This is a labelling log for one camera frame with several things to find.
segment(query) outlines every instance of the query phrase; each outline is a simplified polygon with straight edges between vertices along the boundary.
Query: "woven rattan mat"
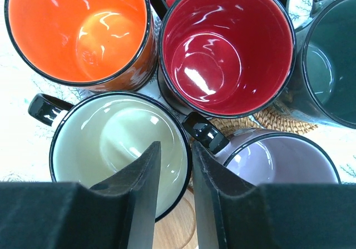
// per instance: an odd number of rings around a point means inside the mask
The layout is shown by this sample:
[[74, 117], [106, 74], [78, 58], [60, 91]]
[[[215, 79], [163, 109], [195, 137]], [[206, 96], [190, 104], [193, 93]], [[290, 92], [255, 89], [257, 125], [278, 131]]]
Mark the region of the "woven rattan mat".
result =
[[270, 130], [292, 132], [299, 135], [306, 134], [318, 126], [302, 121], [292, 120], [278, 114], [273, 108], [268, 107], [256, 114], [254, 118], [264, 127]]
[[[226, 136], [233, 134], [239, 128], [264, 127], [270, 130], [292, 132], [302, 135], [318, 127], [314, 124], [285, 118], [270, 107], [254, 114], [253, 117], [259, 124], [251, 120], [249, 117], [236, 119], [213, 118], [210, 122]], [[192, 176], [190, 177], [189, 187], [191, 189], [193, 187]]]

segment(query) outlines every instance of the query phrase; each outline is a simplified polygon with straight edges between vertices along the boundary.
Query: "glossy glaze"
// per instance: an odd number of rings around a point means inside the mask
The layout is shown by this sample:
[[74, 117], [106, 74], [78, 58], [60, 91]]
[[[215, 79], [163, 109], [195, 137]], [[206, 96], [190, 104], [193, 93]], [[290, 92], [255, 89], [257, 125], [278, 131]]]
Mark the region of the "glossy glaze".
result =
[[[61, 107], [71, 107], [38, 94], [29, 111], [43, 122], [47, 115], [55, 117], [50, 106], [58, 117], [64, 112], [59, 113]], [[50, 151], [54, 181], [79, 181], [90, 188], [135, 161], [153, 141], [161, 141], [156, 218], [179, 202], [189, 181], [191, 154], [180, 124], [161, 104], [137, 93], [110, 92], [77, 104], [62, 119]]]
[[240, 129], [225, 137], [202, 115], [193, 112], [182, 123], [215, 161], [253, 185], [261, 183], [340, 183], [327, 153], [293, 133]]
[[147, 4], [148, 0], [8, 0], [8, 27], [32, 68], [56, 82], [85, 87], [117, 78], [131, 67], [120, 80], [94, 90], [135, 89], [155, 64]]
[[203, 111], [249, 113], [282, 88], [293, 35], [274, 0], [180, 0], [164, 22], [170, 86]]
[[356, 0], [314, 0], [309, 19], [295, 30], [295, 70], [274, 103], [284, 116], [356, 128], [355, 10]]

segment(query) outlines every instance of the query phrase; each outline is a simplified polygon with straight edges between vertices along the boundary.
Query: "dark green mug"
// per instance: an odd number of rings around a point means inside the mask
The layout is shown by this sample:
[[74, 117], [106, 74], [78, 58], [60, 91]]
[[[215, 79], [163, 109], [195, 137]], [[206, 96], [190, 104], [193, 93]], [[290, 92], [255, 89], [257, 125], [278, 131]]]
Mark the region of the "dark green mug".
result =
[[[280, 0], [287, 8], [289, 0]], [[295, 30], [297, 59], [273, 104], [299, 120], [356, 128], [356, 0], [313, 0]]]

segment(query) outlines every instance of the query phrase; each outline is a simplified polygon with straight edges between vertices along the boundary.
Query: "red mug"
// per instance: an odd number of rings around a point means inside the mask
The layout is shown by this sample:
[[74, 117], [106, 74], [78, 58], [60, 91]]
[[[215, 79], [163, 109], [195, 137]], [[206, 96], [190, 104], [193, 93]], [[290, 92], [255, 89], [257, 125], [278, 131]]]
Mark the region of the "red mug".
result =
[[5, 0], [5, 20], [22, 59], [59, 84], [136, 90], [158, 65], [149, 0]]
[[151, 4], [162, 19], [160, 76], [166, 86], [161, 80], [160, 88], [167, 87], [190, 109], [211, 117], [248, 116], [270, 105], [287, 84], [295, 34], [278, 0]]

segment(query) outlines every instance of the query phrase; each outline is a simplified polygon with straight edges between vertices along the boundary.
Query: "lavender mug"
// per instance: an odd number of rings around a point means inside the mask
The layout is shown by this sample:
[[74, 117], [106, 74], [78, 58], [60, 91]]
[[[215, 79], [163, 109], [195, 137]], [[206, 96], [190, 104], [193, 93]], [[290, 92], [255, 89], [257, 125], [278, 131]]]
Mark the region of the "lavender mug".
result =
[[196, 112], [184, 119], [183, 126], [216, 161], [253, 185], [341, 183], [327, 153], [301, 135], [249, 128], [225, 137]]

